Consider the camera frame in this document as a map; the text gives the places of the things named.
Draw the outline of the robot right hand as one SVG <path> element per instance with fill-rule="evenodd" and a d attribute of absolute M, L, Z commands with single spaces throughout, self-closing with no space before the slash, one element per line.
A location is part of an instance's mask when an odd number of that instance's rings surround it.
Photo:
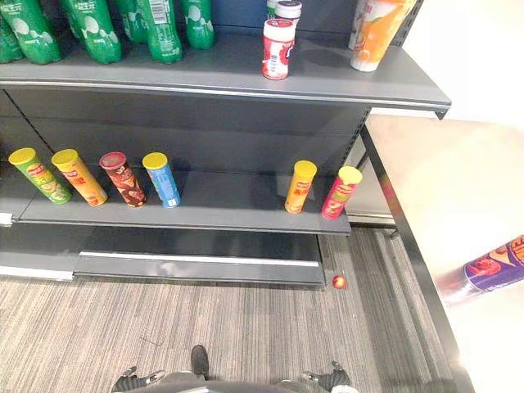
<path fill-rule="evenodd" d="M 331 362 L 332 371 L 330 373 L 317 374 L 310 371 L 303 371 L 301 377 L 317 383 L 321 388 L 331 393 L 358 393 L 352 386 L 346 370 L 336 361 Z"/>

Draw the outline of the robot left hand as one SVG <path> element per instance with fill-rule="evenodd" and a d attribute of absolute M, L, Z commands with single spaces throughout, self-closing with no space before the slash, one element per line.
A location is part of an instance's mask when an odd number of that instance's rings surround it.
<path fill-rule="evenodd" d="M 111 392 L 126 392 L 135 389 L 147 387 L 155 382 L 160 381 L 165 377 L 165 370 L 155 371 L 145 377 L 139 377 L 137 374 L 137 366 L 127 368 L 117 379 Z"/>

